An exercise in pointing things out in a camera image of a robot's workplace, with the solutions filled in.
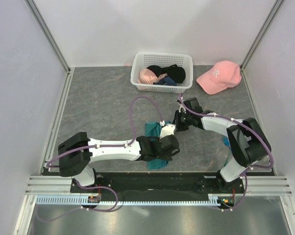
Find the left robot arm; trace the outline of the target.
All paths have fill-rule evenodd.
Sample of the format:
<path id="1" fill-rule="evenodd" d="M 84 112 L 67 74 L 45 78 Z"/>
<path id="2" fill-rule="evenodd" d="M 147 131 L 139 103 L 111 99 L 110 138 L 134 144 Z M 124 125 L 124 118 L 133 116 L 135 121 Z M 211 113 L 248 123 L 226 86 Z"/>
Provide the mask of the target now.
<path id="1" fill-rule="evenodd" d="M 171 161 L 180 152 L 177 138 L 171 134 L 162 138 L 139 136 L 134 142 L 101 141 L 79 132 L 58 146 L 59 175 L 72 177 L 87 192 L 98 188 L 96 171 L 90 164 L 106 160 Z"/>

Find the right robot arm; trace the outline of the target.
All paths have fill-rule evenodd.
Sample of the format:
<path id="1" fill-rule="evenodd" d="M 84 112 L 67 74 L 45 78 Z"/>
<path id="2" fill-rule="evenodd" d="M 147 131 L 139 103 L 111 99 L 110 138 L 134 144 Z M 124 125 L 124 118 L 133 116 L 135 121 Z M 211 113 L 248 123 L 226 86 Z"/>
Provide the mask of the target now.
<path id="1" fill-rule="evenodd" d="M 189 126 L 193 126 L 228 138 L 233 157 L 219 171 L 221 177 L 215 180 L 219 192 L 228 192 L 233 187 L 233 181 L 251 168 L 273 167 L 270 143 L 256 119 L 235 119 L 213 111 L 203 111 L 197 98 L 184 100 L 182 94 L 178 96 L 177 102 L 180 107 L 173 120 L 177 131 L 186 131 Z"/>

